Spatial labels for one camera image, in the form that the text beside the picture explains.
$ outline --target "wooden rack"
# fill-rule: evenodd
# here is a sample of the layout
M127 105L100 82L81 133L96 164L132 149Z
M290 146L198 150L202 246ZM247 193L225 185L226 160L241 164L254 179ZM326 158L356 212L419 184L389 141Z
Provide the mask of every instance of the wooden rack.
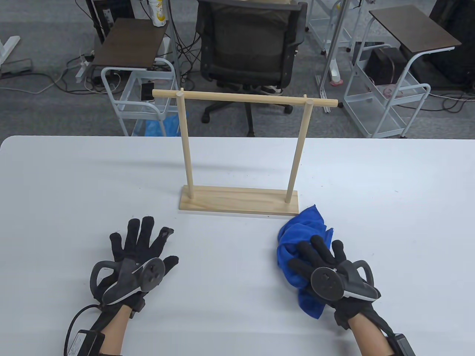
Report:
M181 90L152 91L154 97L176 98L180 119L181 143L185 159L187 185L181 191L180 210L214 211L224 213L297 215L299 213L298 194L294 190L298 166L307 136L308 124L314 106L336 107L338 100L314 99L292 96L266 96L254 94L189 92ZM304 114L295 148L294 162L290 171L287 190L210 187L193 185L190 143L186 121L185 99L213 100L242 103L267 103L304 106Z

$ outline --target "chair wheel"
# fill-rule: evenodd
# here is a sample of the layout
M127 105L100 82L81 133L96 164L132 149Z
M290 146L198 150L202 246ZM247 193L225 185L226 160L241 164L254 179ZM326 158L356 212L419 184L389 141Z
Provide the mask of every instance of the chair wheel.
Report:
M291 114L292 111L294 111L294 107L292 105L286 105L284 108L284 113L285 114Z
M202 123L209 123L209 114L205 112L203 116L201 117L201 122Z

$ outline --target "wrist strap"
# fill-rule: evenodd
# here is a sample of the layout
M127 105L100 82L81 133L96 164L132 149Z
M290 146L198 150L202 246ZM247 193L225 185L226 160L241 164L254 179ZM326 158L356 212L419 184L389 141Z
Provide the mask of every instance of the wrist strap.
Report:
M122 307L122 304L113 304L107 306L107 308L101 308L102 312L91 326L91 331L102 331L104 328L109 325L109 323L114 319L116 314L119 312L119 309Z
M374 325L376 325L381 331L383 331L389 338L395 338L396 335L382 317L378 315L377 312L374 311L373 308L363 309L361 311L365 317L367 317Z

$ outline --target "blue cloth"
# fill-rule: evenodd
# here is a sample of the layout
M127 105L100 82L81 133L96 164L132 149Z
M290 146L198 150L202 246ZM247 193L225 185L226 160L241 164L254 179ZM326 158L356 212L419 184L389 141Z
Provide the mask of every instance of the blue cloth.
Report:
M168 137L181 136L181 133L178 131L178 128L180 127L180 120L178 119L178 114L167 116L167 118L163 120L163 125L165 126L165 132L167 133ZM160 123L156 120L146 120L145 136L163 136Z
M299 289L298 303L300 308L312 318L318 319L325 305L317 302L317 300L305 290L309 282L287 266L291 259L300 257L296 245L301 241L310 242L310 238L314 235L321 236L327 247L330 248L333 229L326 229L323 218L315 205L306 208L299 215L290 219L287 224L280 229L279 235L277 236L277 241L279 242L279 246L277 247L277 264L284 272L287 281Z

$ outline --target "chair backrest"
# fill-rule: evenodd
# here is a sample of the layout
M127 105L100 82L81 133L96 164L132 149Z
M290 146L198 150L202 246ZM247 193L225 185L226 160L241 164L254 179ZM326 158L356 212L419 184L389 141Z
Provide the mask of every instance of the chair backrest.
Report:
M276 85L292 77L304 41L306 2L198 0L201 74L222 82Z

